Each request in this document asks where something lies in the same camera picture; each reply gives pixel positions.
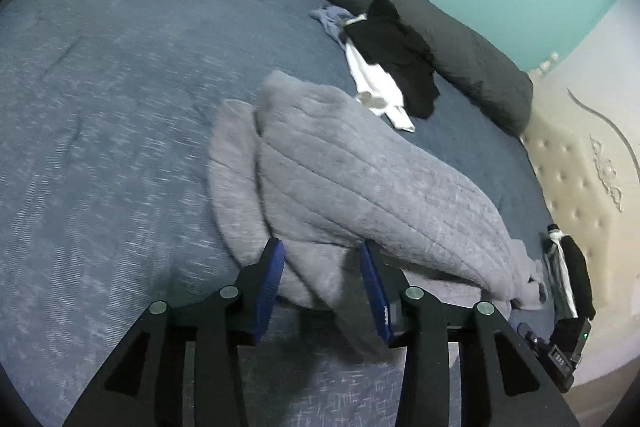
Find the beige headboard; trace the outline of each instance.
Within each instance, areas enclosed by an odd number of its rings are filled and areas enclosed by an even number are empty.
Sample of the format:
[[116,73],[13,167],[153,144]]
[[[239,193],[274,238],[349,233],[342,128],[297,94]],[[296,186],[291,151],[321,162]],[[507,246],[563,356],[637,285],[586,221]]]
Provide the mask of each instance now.
[[[579,94],[535,71],[530,77],[532,116],[520,139],[554,221],[587,258],[593,288],[596,318],[578,383],[640,355],[640,342],[631,343],[634,353],[617,353],[618,361],[609,354],[611,367],[602,366],[607,349],[640,334],[640,144]],[[599,370],[590,371],[590,359],[600,359]]]

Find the silver screw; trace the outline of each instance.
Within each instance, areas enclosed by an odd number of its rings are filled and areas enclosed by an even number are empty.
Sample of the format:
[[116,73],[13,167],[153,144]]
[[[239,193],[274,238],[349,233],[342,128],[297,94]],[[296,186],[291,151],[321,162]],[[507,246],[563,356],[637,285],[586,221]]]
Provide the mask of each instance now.
[[238,288],[236,288],[235,286],[225,286],[224,288],[222,288],[222,290],[220,290],[220,296],[223,299],[232,299],[239,293],[240,292],[238,291]]
[[493,315],[495,307],[491,302],[478,302],[478,311],[482,315]]
[[149,311],[152,315],[161,315],[166,311],[166,302],[156,301],[149,305]]
[[418,288],[418,286],[409,286],[409,288],[404,291],[404,294],[414,301],[419,301],[424,297],[424,290]]

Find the blue garment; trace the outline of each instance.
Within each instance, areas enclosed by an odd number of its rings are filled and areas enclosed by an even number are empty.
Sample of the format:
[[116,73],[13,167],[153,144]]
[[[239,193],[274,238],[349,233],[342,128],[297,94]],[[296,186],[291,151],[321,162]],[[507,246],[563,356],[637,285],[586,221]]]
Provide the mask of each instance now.
[[342,31],[344,22],[353,19],[353,15],[349,10],[345,10],[339,6],[322,6],[317,10],[313,10],[309,15],[315,20],[320,21],[327,35],[338,42],[340,47],[344,49],[344,43],[340,40],[340,32]]

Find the mattress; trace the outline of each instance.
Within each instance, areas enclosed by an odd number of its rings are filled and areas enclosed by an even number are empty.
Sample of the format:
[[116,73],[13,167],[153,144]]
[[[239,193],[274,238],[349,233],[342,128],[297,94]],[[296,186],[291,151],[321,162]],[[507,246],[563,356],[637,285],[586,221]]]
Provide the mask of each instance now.
[[[322,3],[12,0],[0,12],[0,363],[44,427],[62,425],[150,302],[180,306],[235,279],[207,199],[212,121],[226,98],[255,102],[274,69],[354,93],[308,15]],[[550,216],[526,151],[436,85],[433,116],[406,139],[475,182],[540,259]],[[548,336],[553,304],[511,317],[524,319]],[[277,304],[241,369],[250,425],[395,422],[401,372],[362,360],[327,312]]]

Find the rolled gray blanket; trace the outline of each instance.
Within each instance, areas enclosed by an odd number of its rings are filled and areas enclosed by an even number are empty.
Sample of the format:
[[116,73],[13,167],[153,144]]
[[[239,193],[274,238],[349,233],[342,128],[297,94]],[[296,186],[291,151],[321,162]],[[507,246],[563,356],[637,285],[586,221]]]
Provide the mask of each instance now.
[[376,241],[411,283],[441,300],[539,308],[540,261],[510,238],[489,198],[348,94],[274,71],[253,107],[227,100],[210,145],[210,192],[233,256],[254,263],[280,238],[280,294],[332,309],[364,355],[381,356],[356,247]]

